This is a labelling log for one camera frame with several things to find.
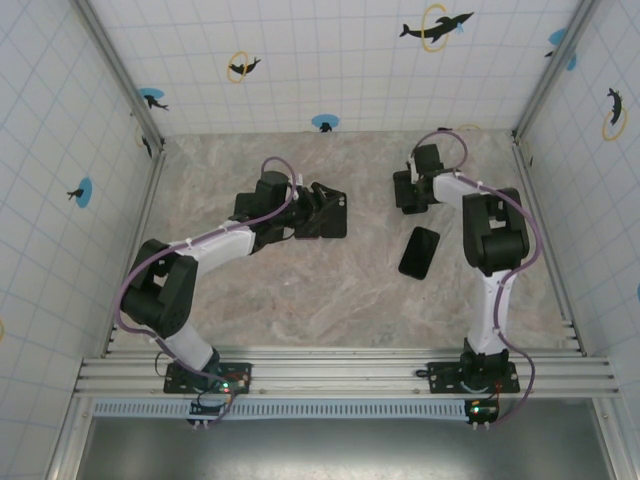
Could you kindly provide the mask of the aluminium extrusion mounting beam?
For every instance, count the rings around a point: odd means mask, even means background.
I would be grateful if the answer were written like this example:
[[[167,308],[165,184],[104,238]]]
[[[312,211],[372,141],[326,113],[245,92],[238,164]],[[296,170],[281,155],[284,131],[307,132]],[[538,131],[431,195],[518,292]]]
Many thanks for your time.
[[[252,398],[426,397],[429,384],[415,376],[431,361],[454,361],[452,349],[222,347],[225,362],[252,364]],[[534,399],[616,398],[619,384],[606,358],[574,350],[536,349],[527,362],[515,355],[519,381],[534,383]],[[167,364],[153,350],[115,349],[85,359],[75,385],[81,397],[159,397]]]

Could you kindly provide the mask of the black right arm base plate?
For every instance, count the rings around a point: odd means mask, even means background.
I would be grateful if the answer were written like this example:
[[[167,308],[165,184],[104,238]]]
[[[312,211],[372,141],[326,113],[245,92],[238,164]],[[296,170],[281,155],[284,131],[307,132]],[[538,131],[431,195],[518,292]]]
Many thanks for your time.
[[[426,379],[434,394],[492,394],[519,393],[519,376],[515,364],[508,362],[500,367],[471,367],[461,362],[429,362]]]

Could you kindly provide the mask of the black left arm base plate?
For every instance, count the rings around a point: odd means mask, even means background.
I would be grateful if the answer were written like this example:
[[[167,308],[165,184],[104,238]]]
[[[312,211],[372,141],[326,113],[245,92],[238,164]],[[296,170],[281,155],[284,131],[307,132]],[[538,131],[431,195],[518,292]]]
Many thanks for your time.
[[[163,391],[167,394],[248,394],[252,377],[251,363],[222,362],[214,375],[224,381],[211,380],[185,370],[176,363],[166,369]]]

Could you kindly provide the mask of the grey metal panel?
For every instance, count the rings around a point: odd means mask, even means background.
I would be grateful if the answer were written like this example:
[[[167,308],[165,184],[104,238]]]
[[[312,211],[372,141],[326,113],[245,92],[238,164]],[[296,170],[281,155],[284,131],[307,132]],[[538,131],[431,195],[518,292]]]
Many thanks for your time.
[[[429,420],[100,419],[78,480],[611,480],[591,414],[542,408],[487,431]]]

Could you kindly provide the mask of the aluminium table side rail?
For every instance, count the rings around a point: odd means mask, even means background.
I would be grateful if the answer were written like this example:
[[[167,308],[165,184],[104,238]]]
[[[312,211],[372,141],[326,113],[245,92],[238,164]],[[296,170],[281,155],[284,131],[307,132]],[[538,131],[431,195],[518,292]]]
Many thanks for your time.
[[[526,142],[524,140],[520,140],[517,137],[514,137],[512,139],[512,151],[519,176],[523,183],[527,202],[531,208],[532,215],[536,220],[538,229],[540,231],[542,252],[546,264],[546,269],[550,276],[551,285],[553,287],[556,303],[558,304],[561,323],[565,335],[565,338],[562,341],[562,348],[564,350],[573,351],[576,354],[585,357],[587,356],[587,352],[584,348],[584,342],[578,330],[576,318],[574,315],[574,309],[569,297],[569,292],[562,277],[551,238],[546,229],[545,218],[538,201],[538,196],[534,189],[534,183],[529,173],[528,163],[525,158],[525,154],[528,152],[528,150],[526,149]]]
[[[148,223],[149,213],[151,206],[157,191],[162,168],[165,163],[166,152],[165,149],[161,149],[159,153],[156,153],[154,157],[150,159],[151,168],[149,175],[145,181],[144,187],[141,190],[141,200],[139,208],[136,213],[135,220],[133,222],[133,229],[129,244],[126,248],[126,257],[124,266],[121,270],[119,278],[119,285],[115,288],[114,297],[108,310],[108,321],[104,328],[104,341],[100,347],[98,357],[104,358],[109,351],[109,346],[112,340],[113,332],[117,330],[116,313],[117,313],[117,298],[120,292],[120,288],[124,283],[124,280],[128,276],[131,266],[137,255],[139,246],[143,242],[144,231]]]

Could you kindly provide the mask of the aluminium corner post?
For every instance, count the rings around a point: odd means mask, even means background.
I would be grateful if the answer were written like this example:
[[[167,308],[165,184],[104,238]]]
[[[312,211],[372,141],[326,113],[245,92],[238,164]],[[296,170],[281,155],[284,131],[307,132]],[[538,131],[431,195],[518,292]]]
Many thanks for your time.
[[[585,30],[603,2],[604,0],[580,0],[578,2],[577,10],[565,30],[564,37],[556,46],[550,63],[537,83],[516,127],[512,130],[513,139],[517,145],[522,142],[532,127],[572,56],[577,53],[579,42]]]
[[[150,114],[146,101],[140,95],[90,0],[68,1],[114,78],[121,94],[125,97],[133,117],[138,121],[142,135],[152,149],[161,153],[164,147],[164,138]]]

